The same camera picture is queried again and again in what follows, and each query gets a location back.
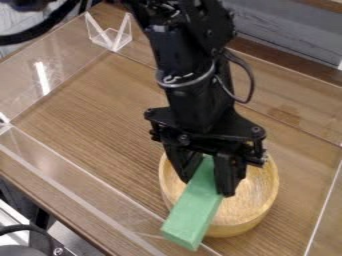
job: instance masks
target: green foam block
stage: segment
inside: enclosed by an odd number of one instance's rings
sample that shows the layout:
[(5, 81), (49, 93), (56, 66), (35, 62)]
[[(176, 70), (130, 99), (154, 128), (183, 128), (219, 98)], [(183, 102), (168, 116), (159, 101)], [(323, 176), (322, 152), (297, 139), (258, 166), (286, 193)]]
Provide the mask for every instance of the green foam block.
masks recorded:
[(163, 224), (166, 239), (195, 251), (222, 200), (215, 187), (212, 157), (206, 156)]

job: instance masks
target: wooden table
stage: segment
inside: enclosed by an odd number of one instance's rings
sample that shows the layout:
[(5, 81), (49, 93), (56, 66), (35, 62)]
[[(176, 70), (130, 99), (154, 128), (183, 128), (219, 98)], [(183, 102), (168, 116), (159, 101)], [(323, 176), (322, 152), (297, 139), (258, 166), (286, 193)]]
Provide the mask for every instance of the wooden table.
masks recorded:
[[(101, 25), (117, 24), (123, 17), (107, 5), (92, 13)], [(13, 120), (31, 137), (15, 128), (0, 138), (7, 148), (0, 147), (0, 174), (104, 253), (190, 255), (158, 233), (167, 217), (158, 182), (163, 151), (150, 140), (143, 112), (166, 105), (166, 97), (155, 85), (146, 38), (136, 26), (134, 31), (135, 41), (120, 54), (100, 54)], [(240, 54), (252, 65), (259, 88), (252, 103), (236, 108), (267, 129), (280, 191), (268, 216), (251, 232), (204, 243), (222, 255), (303, 255), (341, 162), (341, 89)], [(234, 78), (243, 92), (246, 77), (235, 68)], [(319, 255), (317, 248), (326, 255), (341, 253), (339, 240), (331, 243), (342, 231), (335, 221), (341, 202), (329, 206), (333, 213), (326, 211), (323, 220), (335, 231), (326, 228), (323, 236), (313, 237), (311, 255)], [(196, 255), (212, 253), (202, 248)]]

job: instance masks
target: black cable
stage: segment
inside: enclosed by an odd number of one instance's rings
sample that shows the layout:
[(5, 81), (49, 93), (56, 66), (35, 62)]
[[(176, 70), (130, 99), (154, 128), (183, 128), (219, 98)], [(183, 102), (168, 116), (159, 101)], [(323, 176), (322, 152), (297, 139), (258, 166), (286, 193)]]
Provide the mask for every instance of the black cable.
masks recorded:
[(252, 74), (252, 70), (251, 67), (248, 65), (248, 63), (240, 59), (228, 49), (224, 49), (224, 53), (223, 53), (224, 58), (231, 61), (232, 63), (235, 63), (238, 66), (240, 66), (248, 77), (250, 77), (250, 92), (247, 95), (246, 99), (240, 99), (239, 97), (236, 97), (236, 95), (228, 90), (228, 88), (224, 86), (220, 78), (216, 76), (216, 79), (220, 83), (222, 89), (224, 90), (224, 92), (228, 94), (228, 96), (239, 103), (242, 104), (247, 104), (251, 101), (252, 95), (254, 95), (254, 91), (255, 91), (255, 78), (254, 78), (254, 74)]
[(48, 18), (32, 28), (12, 34), (0, 36), (0, 46), (19, 44), (35, 39), (57, 25), (72, 11), (80, 0), (67, 0), (63, 5), (49, 14)]
[(41, 235), (44, 235), (48, 239), (48, 244), (49, 244), (49, 255), (53, 256), (53, 251), (55, 251), (55, 245), (53, 245), (53, 240), (52, 237), (49, 236), (48, 232), (32, 225), (12, 225), (8, 227), (1, 227), (0, 228), (0, 236), (4, 236), (9, 233), (17, 232), (17, 231), (33, 231), (36, 233), (40, 233)]

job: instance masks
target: round wooden bowl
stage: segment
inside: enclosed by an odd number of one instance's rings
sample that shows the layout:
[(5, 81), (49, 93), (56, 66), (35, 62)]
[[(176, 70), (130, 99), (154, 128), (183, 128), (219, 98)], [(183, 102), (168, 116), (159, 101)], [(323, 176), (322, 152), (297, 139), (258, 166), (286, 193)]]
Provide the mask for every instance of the round wooden bowl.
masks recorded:
[[(159, 182), (163, 200), (171, 209), (186, 184), (180, 181), (166, 154), (159, 163)], [(252, 229), (272, 206), (278, 189), (278, 169), (268, 157), (263, 168), (248, 166), (247, 177), (240, 181), (235, 196), (223, 199), (206, 236), (231, 237)]]

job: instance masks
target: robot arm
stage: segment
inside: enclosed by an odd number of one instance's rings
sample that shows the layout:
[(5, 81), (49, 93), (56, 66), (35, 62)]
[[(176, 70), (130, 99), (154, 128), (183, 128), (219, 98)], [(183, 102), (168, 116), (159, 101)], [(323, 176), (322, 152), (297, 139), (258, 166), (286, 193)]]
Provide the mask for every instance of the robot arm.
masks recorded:
[[(13, 6), (19, 2), (31, 3), (33, 9), (35, 2), (51, 0), (7, 2)], [(77, 2), (65, 1), (63, 12), (52, 13), (53, 21), (61, 19)], [(216, 0), (124, 0), (123, 3), (150, 39), (158, 65), (156, 81), (170, 103), (170, 107), (148, 109), (144, 113), (152, 126), (152, 140), (163, 144), (184, 182), (191, 180), (203, 154), (211, 155), (218, 193), (232, 196), (246, 177), (247, 165), (263, 165), (266, 138), (264, 129), (234, 108), (235, 101), (247, 103), (251, 99), (254, 79), (244, 61), (224, 48), (235, 36), (232, 13)], [(13, 37), (0, 36), (0, 44), (12, 41), (16, 41)], [(246, 69), (251, 78), (246, 100), (234, 95), (230, 61)]]

